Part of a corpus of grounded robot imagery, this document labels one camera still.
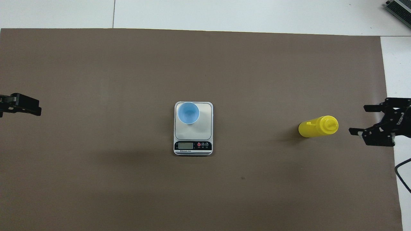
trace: brown mat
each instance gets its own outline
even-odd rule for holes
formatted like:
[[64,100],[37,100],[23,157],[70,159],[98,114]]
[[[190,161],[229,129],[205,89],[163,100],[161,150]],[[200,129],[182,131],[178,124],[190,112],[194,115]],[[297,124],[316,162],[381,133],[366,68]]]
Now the brown mat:
[[[379,120],[379,37],[2,29],[0,230],[401,230]],[[214,104],[214,153],[173,154],[177,101]],[[332,115],[339,131],[300,137]]]

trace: black cable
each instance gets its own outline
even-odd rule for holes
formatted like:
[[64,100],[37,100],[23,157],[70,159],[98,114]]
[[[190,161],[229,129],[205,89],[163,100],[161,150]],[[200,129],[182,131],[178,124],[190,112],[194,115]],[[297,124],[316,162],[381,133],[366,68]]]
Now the black cable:
[[394,171],[395,171],[395,174],[397,174],[399,180],[402,182],[402,184],[403,184],[403,185],[407,188],[407,190],[411,193],[411,189],[408,187],[408,185],[404,182],[404,180],[402,179],[402,177],[401,177],[401,176],[399,175],[399,173],[398,173],[398,168],[399,168],[400,166],[408,163],[408,162],[411,162],[411,158],[408,159],[408,160],[406,160],[406,161],[403,161],[403,162],[397,164],[397,166],[395,166],[395,168],[394,168]]

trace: yellow squeeze bottle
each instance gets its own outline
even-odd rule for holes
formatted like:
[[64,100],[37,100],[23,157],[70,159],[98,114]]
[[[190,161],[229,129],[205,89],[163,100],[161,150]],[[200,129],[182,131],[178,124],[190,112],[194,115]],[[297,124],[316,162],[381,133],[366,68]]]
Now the yellow squeeze bottle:
[[298,126],[300,135],[306,138],[332,135],[337,130],[338,121],[330,115],[304,121]]

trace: kitchen scale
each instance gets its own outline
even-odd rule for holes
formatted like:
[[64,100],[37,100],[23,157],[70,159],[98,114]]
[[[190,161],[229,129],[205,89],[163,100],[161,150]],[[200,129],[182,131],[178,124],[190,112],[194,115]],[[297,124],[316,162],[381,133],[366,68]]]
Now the kitchen scale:
[[174,153],[184,156],[208,156],[212,153],[213,106],[210,102],[192,102],[199,109],[199,117],[192,124],[183,123],[177,115],[179,107],[174,106]]

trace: white floor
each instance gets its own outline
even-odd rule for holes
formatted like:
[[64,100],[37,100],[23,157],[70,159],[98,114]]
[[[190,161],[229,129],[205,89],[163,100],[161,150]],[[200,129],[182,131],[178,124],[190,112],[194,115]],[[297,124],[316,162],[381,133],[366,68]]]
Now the white floor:
[[[150,28],[382,36],[387,94],[411,97],[411,29],[386,12],[384,2],[0,0],[0,28]],[[411,157],[407,151],[411,139],[399,136],[395,140],[395,163],[400,163]],[[400,173],[411,183],[411,164],[403,166]],[[403,229],[411,231],[411,194],[397,182]]]

